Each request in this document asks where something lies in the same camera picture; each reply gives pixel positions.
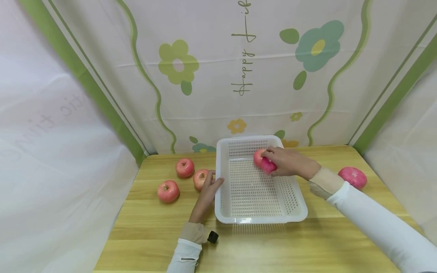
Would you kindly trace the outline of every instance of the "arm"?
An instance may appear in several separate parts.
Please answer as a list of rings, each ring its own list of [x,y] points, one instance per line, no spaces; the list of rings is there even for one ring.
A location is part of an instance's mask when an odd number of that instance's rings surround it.
[[[437,248],[370,197],[316,161],[293,150],[269,147],[262,156],[277,165],[272,175],[298,175],[310,190],[354,223],[401,272],[437,271]]]
[[[354,223],[401,272],[437,271],[437,248],[393,213],[327,169],[311,180],[329,182],[334,176],[343,184],[326,201]]]
[[[199,198],[191,212],[190,219],[182,227],[182,231],[174,250],[173,258],[168,265],[167,273],[193,273],[197,265],[203,243],[208,240],[209,232],[202,224],[208,208],[211,206],[215,192],[223,184],[222,178],[215,181],[215,171],[209,171]]]

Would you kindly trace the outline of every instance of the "basket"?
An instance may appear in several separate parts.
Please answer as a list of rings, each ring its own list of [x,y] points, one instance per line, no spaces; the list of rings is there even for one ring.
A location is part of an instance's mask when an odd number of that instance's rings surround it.
[[[308,208],[294,176],[271,177],[253,163],[256,150],[283,147],[274,135],[223,138],[217,143],[215,216],[225,224],[303,221]]]

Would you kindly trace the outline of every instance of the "apple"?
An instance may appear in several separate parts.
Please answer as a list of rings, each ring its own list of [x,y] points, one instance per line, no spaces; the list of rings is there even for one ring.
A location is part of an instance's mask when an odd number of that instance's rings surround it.
[[[362,190],[367,183],[366,175],[354,167],[344,167],[338,172],[338,175],[358,190]]]
[[[265,152],[265,151],[266,151],[266,149],[258,149],[258,150],[253,154],[253,163],[255,163],[255,165],[256,165],[258,168],[261,168],[261,159],[262,159],[261,154],[262,154],[263,152]]]
[[[261,170],[263,170],[266,174],[270,174],[276,169],[276,164],[273,163],[270,159],[268,159],[267,157],[263,157],[261,159]]]
[[[158,198],[164,203],[171,203],[179,196],[179,187],[173,180],[164,181],[158,187]]]
[[[180,178],[188,178],[194,173],[194,163],[189,158],[181,158],[176,163],[176,173]]]
[[[194,174],[193,182],[194,182],[194,187],[197,190],[202,190],[207,175],[208,175],[207,169],[200,169]]]

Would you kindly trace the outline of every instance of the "table surface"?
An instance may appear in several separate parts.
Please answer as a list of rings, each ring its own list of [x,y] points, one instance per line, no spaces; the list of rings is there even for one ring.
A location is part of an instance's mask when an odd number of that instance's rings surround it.
[[[324,146],[297,149],[338,172],[355,166],[368,177],[367,195],[419,230],[370,166],[352,147]],[[94,273],[162,273],[173,256],[182,224],[197,200],[192,178],[179,179],[174,166],[190,157],[196,169],[213,169],[215,153],[155,155],[146,158],[120,211]],[[156,190],[174,180],[180,197],[162,204]],[[310,193],[298,178],[308,206],[303,222],[279,225],[226,225],[211,209],[205,225],[220,238],[204,244],[196,272],[398,272],[382,252],[352,223],[324,200]]]

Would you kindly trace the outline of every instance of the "cloth wall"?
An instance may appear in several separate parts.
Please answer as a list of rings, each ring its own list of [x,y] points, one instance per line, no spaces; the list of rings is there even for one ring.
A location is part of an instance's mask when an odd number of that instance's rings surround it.
[[[0,272],[91,272],[135,159],[17,1],[0,37]]]
[[[433,0],[21,1],[134,154],[271,134],[364,150],[437,52]]]
[[[395,110],[366,161],[437,245],[437,63]]]

